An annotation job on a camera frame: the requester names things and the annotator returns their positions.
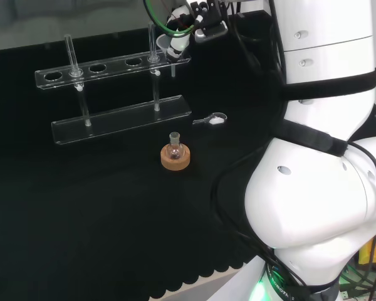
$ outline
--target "acrylic test tube rack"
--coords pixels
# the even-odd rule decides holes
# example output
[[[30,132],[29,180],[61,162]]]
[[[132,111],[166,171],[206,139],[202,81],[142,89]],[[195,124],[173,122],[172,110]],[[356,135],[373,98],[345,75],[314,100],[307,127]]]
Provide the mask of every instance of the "acrylic test tube rack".
[[[160,69],[170,67],[174,77],[175,66],[188,63],[191,58],[185,55],[177,63],[170,63],[162,50],[156,50],[153,23],[149,23],[149,42],[150,51],[145,53],[78,64],[72,38],[68,34],[65,36],[71,65],[35,72],[36,86],[38,88],[49,89],[74,85],[78,95],[82,116],[51,123],[56,144],[81,141],[191,114],[191,109],[182,95],[163,99],[159,97]],[[85,99],[84,82],[147,70],[149,70],[152,77],[153,101],[98,114],[89,114]]]

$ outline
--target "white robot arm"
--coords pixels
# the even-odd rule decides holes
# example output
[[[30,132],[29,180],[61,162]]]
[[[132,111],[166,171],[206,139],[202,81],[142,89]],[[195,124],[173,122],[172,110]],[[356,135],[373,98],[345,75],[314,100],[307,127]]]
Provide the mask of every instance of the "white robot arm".
[[[187,7],[196,16],[197,8],[210,8],[208,3],[213,2],[187,0]],[[287,85],[316,83],[328,90],[334,81],[375,71],[370,0],[269,3]],[[375,90],[350,88],[347,94],[290,100],[283,118],[347,143],[370,115]],[[376,158],[376,138],[356,143]],[[274,138],[268,144],[248,183],[245,208],[258,242],[273,248],[278,260],[267,265],[263,276],[272,301],[341,300],[340,272],[376,235],[376,164],[357,144],[340,156],[289,139]],[[309,294],[287,293],[276,284],[273,275],[282,272],[274,270],[278,267],[289,270]],[[225,296],[212,301],[228,300]]]

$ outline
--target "glass tube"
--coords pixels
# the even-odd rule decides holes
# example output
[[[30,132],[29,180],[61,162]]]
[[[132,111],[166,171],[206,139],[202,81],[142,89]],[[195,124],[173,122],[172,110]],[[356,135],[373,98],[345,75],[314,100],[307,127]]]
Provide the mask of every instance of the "glass tube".
[[[159,95],[159,80],[160,80],[160,71],[159,69],[151,70],[152,74],[152,90],[153,90],[153,100],[155,104],[155,111],[160,111],[160,95]]]
[[[78,62],[76,61],[73,39],[71,38],[70,34],[66,34],[64,36],[64,39],[65,39],[65,45],[67,47],[68,58],[70,59],[70,64],[71,64],[70,75],[72,77],[80,77],[82,74],[81,74],[81,70],[78,68]]]
[[[149,47],[150,54],[148,61],[150,63],[157,63],[158,61],[160,61],[160,57],[156,53],[156,30],[155,24],[153,24],[153,22],[149,22]]]

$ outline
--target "black table surface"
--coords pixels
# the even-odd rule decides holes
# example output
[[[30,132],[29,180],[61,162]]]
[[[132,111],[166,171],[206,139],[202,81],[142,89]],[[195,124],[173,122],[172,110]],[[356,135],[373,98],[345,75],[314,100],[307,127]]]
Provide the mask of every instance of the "black table surface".
[[[269,20],[258,15],[258,33]],[[147,51],[147,30],[75,40],[78,60]],[[268,42],[255,49],[267,69]],[[34,71],[67,65],[62,42],[0,51],[0,301],[148,300],[255,253],[214,223],[212,180],[268,137],[279,100],[247,70],[232,38],[191,49],[163,71],[160,96],[182,94],[190,117],[58,146],[51,122],[80,115],[73,87],[39,90]],[[86,84],[91,113],[152,99],[147,72]],[[224,112],[228,122],[193,127]],[[170,172],[160,150],[178,131],[190,166]],[[370,117],[355,138],[376,135]],[[240,222],[256,158],[222,182],[222,205]]]

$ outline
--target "cork flask stand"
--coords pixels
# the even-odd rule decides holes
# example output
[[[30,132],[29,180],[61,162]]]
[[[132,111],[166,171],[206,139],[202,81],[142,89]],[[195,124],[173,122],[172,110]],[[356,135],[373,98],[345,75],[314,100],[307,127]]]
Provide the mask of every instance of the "cork flask stand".
[[[166,150],[167,146],[168,146],[168,144],[165,145],[162,148],[162,151],[160,152],[160,158],[161,158],[161,161],[162,161],[162,165],[170,171],[181,171],[181,170],[185,169],[191,161],[191,152],[190,152],[189,148],[185,144],[182,144],[182,146],[184,147],[184,150],[185,150],[184,156],[182,158],[179,158],[179,159],[171,159],[171,158],[168,158],[167,155],[166,155],[165,150]]]
[[[162,148],[160,159],[162,165],[170,171],[181,171],[189,165],[191,152],[186,145],[180,143],[179,133],[170,134],[170,144]]]

